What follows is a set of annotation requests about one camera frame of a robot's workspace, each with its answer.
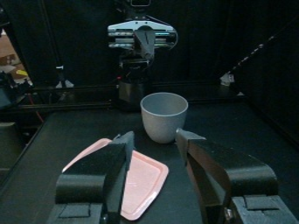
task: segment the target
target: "black wall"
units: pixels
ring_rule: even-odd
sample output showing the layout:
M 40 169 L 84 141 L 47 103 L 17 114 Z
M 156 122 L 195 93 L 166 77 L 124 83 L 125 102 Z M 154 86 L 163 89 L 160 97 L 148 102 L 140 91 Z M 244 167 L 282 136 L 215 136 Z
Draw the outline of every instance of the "black wall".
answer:
M 76 86 L 105 84 L 117 77 L 120 51 L 108 48 L 107 27 L 123 18 L 112 0 L 0 4 L 12 22 L 5 30 L 35 85 L 56 86 L 60 63 Z M 296 0 L 152 0 L 148 10 L 180 34 L 172 51 L 156 52 L 154 81 L 218 80 L 276 34 L 234 74 L 240 91 L 299 142 L 296 13 Z

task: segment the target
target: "pink plate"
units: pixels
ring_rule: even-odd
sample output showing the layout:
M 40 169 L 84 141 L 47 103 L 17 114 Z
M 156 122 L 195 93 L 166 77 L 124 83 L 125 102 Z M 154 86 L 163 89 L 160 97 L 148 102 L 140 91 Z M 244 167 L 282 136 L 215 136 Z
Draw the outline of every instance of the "pink plate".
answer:
M 61 172 L 89 153 L 100 150 L 111 142 L 99 139 L 67 164 Z M 121 215 L 131 221 L 136 220 L 154 202 L 164 185 L 168 167 L 133 150 L 129 171 L 125 177 L 125 192 L 121 206 Z

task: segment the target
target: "plastic cup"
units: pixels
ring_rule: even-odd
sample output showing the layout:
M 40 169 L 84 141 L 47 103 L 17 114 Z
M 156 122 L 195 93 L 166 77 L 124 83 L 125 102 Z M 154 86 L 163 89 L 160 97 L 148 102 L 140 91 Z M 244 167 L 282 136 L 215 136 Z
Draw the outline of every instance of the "plastic cup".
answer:
M 188 102 L 178 94 L 155 93 L 144 97 L 140 106 L 147 135 L 159 144 L 168 144 L 184 125 Z

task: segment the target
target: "black table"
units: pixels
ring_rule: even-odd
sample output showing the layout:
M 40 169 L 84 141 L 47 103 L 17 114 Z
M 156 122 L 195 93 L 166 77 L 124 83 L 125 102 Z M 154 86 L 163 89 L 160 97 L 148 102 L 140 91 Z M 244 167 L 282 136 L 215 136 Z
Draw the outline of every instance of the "black table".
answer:
M 279 195 L 299 218 L 299 152 L 244 102 L 191 105 L 184 129 L 267 163 L 278 176 Z M 147 136 L 140 113 L 99 109 L 53 113 L 31 141 L 0 191 L 0 223 L 44 223 L 53 205 L 61 168 L 101 137 L 135 132 L 136 150 L 164 163 L 163 190 L 135 223 L 202 223 L 192 183 L 175 143 Z

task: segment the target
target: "black cloth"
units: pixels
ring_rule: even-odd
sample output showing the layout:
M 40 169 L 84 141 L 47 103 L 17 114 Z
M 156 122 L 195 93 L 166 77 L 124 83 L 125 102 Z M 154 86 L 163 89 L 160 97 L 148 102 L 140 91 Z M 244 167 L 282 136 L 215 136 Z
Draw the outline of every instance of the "black cloth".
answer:
M 111 82 L 120 74 L 108 48 L 108 25 L 121 23 L 113 1 L 0 0 L 5 31 L 36 86 L 59 83 L 56 66 L 75 86 Z M 152 1 L 148 15 L 179 32 L 171 51 L 156 51 L 154 81 L 216 81 L 278 34 L 234 71 L 239 90 L 299 143 L 299 2 Z
M 279 195 L 299 218 L 299 152 L 242 103 L 191 105 L 184 129 L 256 157 L 274 169 Z M 139 113 L 117 110 L 52 114 L 0 191 L 1 223 L 44 223 L 64 165 L 101 137 L 135 132 L 135 147 L 170 168 L 163 190 L 136 223 L 200 223 L 200 210 L 175 143 L 155 143 Z

